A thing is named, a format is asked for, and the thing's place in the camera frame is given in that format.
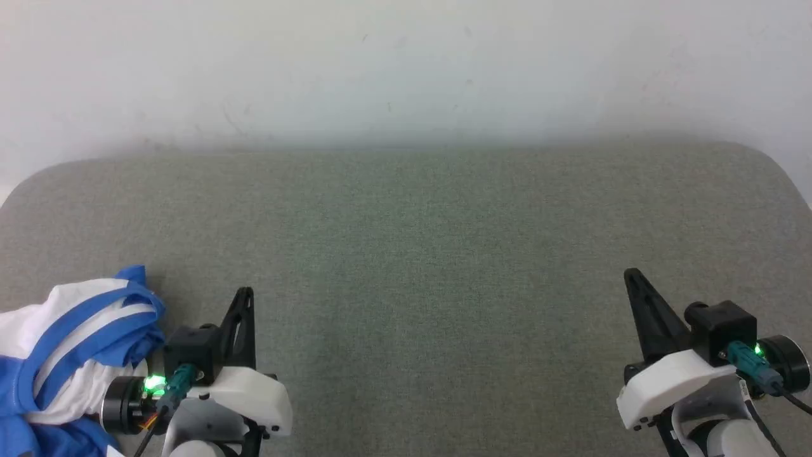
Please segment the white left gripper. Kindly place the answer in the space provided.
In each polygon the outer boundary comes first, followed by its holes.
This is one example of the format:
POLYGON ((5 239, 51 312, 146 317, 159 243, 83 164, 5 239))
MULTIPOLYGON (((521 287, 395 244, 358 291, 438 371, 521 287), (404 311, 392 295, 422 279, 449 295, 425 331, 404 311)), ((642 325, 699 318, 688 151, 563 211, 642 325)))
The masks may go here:
POLYGON ((254 291, 241 287, 220 325, 223 368, 208 387, 192 387, 170 419, 165 448, 259 448, 292 434, 284 384, 256 371, 254 291))

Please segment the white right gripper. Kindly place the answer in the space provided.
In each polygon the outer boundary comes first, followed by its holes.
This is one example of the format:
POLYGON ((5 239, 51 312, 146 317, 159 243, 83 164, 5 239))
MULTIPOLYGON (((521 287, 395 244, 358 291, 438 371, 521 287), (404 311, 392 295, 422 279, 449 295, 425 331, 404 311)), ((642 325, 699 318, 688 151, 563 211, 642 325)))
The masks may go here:
POLYGON ((711 418, 739 422, 736 368, 730 364, 712 367, 687 350, 690 331, 639 269, 626 269, 624 281, 643 362, 653 364, 665 356, 621 388, 617 410, 624 428, 633 429, 644 418, 652 419, 667 408, 672 409, 676 433, 686 432, 687 423, 711 418))

